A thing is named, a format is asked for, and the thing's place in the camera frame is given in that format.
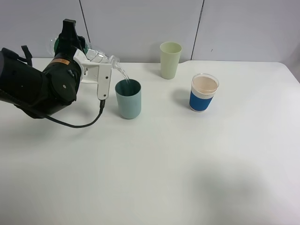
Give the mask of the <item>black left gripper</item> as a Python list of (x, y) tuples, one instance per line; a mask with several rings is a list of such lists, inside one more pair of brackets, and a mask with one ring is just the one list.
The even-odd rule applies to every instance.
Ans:
[(42, 71), (43, 82), (50, 82), (52, 78), (63, 82), (80, 82), (84, 69), (74, 60), (77, 52), (85, 55), (86, 41), (78, 36), (75, 30), (75, 20), (64, 19), (62, 31), (58, 37), (58, 44), (53, 47), (54, 58)]

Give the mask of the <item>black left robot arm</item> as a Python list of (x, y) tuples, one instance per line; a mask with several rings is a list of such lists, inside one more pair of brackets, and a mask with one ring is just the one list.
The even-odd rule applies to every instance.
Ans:
[(14, 104), (34, 119), (51, 116), (76, 101), (82, 69), (73, 59), (83, 50), (75, 20), (63, 20), (54, 58), (43, 71), (32, 66), (32, 55), (23, 45), (24, 57), (2, 48), (0, 51), (0, 99)]

